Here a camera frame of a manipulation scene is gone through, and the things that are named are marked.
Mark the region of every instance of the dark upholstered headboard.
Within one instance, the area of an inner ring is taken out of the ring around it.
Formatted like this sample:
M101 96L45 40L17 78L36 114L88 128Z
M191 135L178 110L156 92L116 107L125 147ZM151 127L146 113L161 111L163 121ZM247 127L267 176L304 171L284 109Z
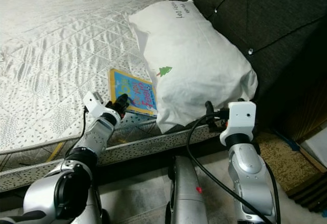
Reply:
M327 0L193 1L256 71L261 127L327 77Z

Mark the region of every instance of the pillowcase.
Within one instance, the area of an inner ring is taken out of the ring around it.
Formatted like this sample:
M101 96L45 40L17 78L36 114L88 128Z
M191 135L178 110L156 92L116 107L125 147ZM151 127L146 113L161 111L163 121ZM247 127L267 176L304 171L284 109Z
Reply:
M204 115L206 101L218 109L253 98L258 81L250 63L193 1L158 2L129 21L156 87L162 133Z

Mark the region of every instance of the black cable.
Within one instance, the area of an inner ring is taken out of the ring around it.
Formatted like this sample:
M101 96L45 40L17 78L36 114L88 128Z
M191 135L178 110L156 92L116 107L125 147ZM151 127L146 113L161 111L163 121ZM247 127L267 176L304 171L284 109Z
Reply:
M219 113L213 113L213 114L206 114L199 118L196 123L193 125L192 129L190 130L188 134L188 138L186 140L186 149L188 151L189 156L191 159L198 165L198 167L213 180L215 183L217 183L223 190L225 190L229 195L231 195L233 198L240 201L243 205L245 205L247 208L249 208L251 211L253 211L258 217L260 217L266 224L273 224L267 217L265 217L263 214L260 213L259 210L257 210L253 205L251 205L248 201L244 200L242 197L238 196L236 193L234 193L232 190L230 190L225 184L223 184L221 181L219 181L214 175L212 175L191 153L190 151L190 140L192 133L194 132L196 126L202 121L203 119L210 117L210 116L217 116L219 117Z
M86 113L87 113L87 108L84 107L84 112L83 112L83 130L81 136L77 139L77 141L70 146L70 148L67 150L65 157L67 157L70 153L70 151L73 149L73 147L76 145L76 143L84 136L85 133L85 126L86 126Z
M267 164L267 162L265 162L267 170L270 174L270 178L271 178L271 182L272 182L272 188L274 189L274 197L275 197L275 207L276 207L276 222L277 224L281 223L281 209L279 206L279 197L278 197L278 189L277 189L277 183L276 183L276 179L275 176L269 166L269 164Z

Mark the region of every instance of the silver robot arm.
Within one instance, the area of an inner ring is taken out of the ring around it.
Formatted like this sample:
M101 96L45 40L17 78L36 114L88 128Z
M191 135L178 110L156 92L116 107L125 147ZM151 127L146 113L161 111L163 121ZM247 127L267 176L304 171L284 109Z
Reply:
M89 113L97 117L65 159L46 176L34 182L24 198L23 216L0 219L0 224L66 224L81 214L83 223L100 223L92 178L99 155L124 117L126 94L113 104L102 105L98 94L83 99Z
M276 223L273 197L266 181L267 168L258 155L252 130L255 121L255 104L252 102L229 103L229 120L220 141L228 148L229 175L234 192L253 205L272 223ZM264 223L241 202L235 201L236 218L239 223Z

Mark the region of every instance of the book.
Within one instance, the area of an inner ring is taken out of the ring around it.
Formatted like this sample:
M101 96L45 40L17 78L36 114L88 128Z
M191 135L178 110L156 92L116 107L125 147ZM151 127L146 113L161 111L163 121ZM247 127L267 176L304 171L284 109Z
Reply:
M117 69L111 69L108 72L108 76L112 101L115 101L117 97L125 93L129 99L127 112L156 117L156 98L151 82Z

